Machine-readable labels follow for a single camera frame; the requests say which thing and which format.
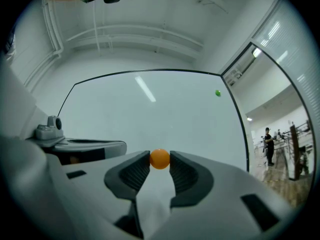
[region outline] orange ball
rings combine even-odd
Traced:
[[[170,164],[170,155],[164,149],[156,149],[150,154],[150,164],[158,169],[162,170]]]

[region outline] man in black clothes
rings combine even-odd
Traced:
[[[265,138],[264,141],[267,145],[267,153],[266,153],[266,157],[268,159],[268,166],[273,166],[274,163],[272,162],[272,157],[274,155],[274,150],[275,150],[275,144],[274,144],[274,140],[271,137],[271,135],[269,134],[269,128],[265,128]]]

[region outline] dark slot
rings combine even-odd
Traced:
[[[73,178],[76,178],[76,177],[79,177],[79,176],[82,176],[82,175],[85,175],[87,174],[85,171],[83,170],[76,170],[76,171],[73,171],[73,172],[68,172],[66,174],[66,176],[69,178],[69,179],[73,179]]]
[[[279,222],[279,219],[255,194],[244,195],[241,199],[259,224],[262,231],[267,231]]]

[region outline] wooden floor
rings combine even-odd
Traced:
[[[301,176],[299,180],[289,180],[286,159],[281,152],[274,152],[272,161],[274,166],[268,167],[266,157],[256,155],[254,176],[264,182],[293,207],[303,204],[310,192],[312,174]]]

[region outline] ping pong ball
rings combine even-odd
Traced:
[[[162,170],[170,164],[170,155],[164,149],[156,149],[150,154],[150,164],[158,169]]]

